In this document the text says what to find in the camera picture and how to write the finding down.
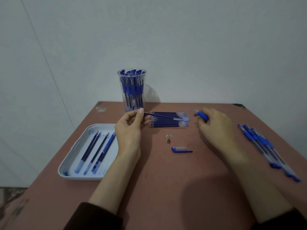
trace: left hand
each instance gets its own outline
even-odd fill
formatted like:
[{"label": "left hand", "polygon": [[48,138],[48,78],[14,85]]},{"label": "left hand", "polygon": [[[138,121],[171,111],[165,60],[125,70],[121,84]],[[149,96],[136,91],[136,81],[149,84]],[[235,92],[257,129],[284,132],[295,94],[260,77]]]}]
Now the left hand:
[{"label": "left hand", "polygon": [[141,130],[150,123],[151,116],[144,118],[144,108],[126,112],[115,125],[118,142],[118,154],[135,155],[140,158]]}]

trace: dark sleeve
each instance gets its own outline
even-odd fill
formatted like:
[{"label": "dark sleeve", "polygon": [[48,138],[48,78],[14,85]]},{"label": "dark sleeve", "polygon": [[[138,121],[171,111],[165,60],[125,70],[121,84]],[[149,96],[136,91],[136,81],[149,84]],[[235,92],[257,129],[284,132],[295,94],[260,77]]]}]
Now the dark sleeve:
[{"label": "dark sleeve", "polygon": [[259,229],[307,229],[307,221],[297,209],[293,209],[262,224],[255,224],[251,228],[251,230]]},{"label": "dark sleeve", "polygon": [[63,230],[120,230],[122,219],[96,205],[82,202]]}]

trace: fingernail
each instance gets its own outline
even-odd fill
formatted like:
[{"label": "fingernail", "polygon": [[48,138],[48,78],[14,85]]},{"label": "fingernail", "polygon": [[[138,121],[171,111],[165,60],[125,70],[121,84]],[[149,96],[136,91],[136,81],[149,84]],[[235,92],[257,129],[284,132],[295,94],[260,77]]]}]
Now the fingernail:
[{"label": "fingernail", "polygon": [[140,108],[140,109],[138,110],[138,113],[143,114],[143,113],[144,113],[144,108]]}]

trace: forearm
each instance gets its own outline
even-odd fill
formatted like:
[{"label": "forearm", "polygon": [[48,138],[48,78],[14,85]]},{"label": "forearm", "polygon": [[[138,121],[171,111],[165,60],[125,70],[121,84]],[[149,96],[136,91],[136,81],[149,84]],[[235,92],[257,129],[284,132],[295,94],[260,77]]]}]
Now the forearm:
[{"label": "forearm", "polygon": [[258,223],[293,209],[240,147],[229,147],[221,153],[238,177]]},{"label": "forearm", "polygon": [[139,159],[139,153],[118,153],[115,161],[99,183],[89,203],[117,213],[129,179]]}]

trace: pile of pens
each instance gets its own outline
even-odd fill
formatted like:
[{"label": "pile of pens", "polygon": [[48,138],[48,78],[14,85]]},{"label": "pile of pens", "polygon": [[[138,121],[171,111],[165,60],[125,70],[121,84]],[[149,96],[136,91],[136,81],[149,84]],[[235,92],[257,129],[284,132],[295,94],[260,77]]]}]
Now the pile of pens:
[{"label": "pile of pens", "polygon": [[[96,151],[96,153],[95,153],[94,156],[92,157],[90,163],[89,163],[88,166],[86,167],[86,169],[85,169],[83,175],[86,175],[86,174],[88,173],[90,167],[93,165],[93,163],[94,163],[96,157],[98,156],[98,154],[99,154],[100,150],[102,149],[102,147],[103,147],[103,145],[104,145],[106,139],[108,138],[108,136],[109,136],[109,132],[108,132],[107,134],[102,134],[101,131],[97,131],[97,132],[96,132],[96,134],[94,135],[92,141],[90,142],[90,145],[87,147],[87,149],[86,149],[86,151],[85,151],[83,157],[81,158],[81,160],[80,160],[78,166],[77,166],[76,169],[75,169],[75,173],[76,173],[76,174],[80,173],[82,167],[84,166],[84,164],[86,163],[86,161],[87,161],[87,159],[88,159],[90,153],[92,152],[92,150],[93,150],[95,144],[97,143],[97,141],[99,140],[99,138],[102,137],[102,138],[103,138],[103,139],[102,139],[102,142],[101,142],[101,144],[100,144],[98,150]],[[105,156],[106,156],[106,154],[107,154],[107,152],[108,152],[108,150],[109,150],[111,144],[113,143],[113,140],[115,139],[115,137],[116,137],[116,134],[115,134],[115,132],[114,132],[114,133],[111,135],[111,137],[109,138],[109,140],[108,140],[107,144],[105,145],[104,149],[102,150],[101,154],[99,155],[99,157],[98,157],[98,159],[97,159],[95,165],[93,166],[93,168],[92,168],[92,170],[91,170],[91,172],[92,172],[93,174],[96,174],[96,173],[97,173],[97,171],[98,171],[98,169],[99,169],[99,167],[100,167],[100,165],[101,165],[103,159],[105,158]]]},{"label": "pile of pens", "polygon": [[144,108],[145,97],[143,96],[146,71],[132,69],[117,72],[122,84],[122,94],[126,112]]},{"label": "pile of pens", "polygon": [[188,127],[190,118],[183,112],[149,112],[151,115],[149,127]]},{"label": "pile of pens", "polygon": [[239,129],[243,132],[245,137],[258,149],[258,151],[266,158],[269,165],[273,169],[282,169],[285,175],[292,178],[295,182],[300,182],[300,178],[294,173],[289,165],[281,158],[278,152],[270,141],[265,138],[261,132],[255,128],[249,128],[247,125],[238,124]]}]

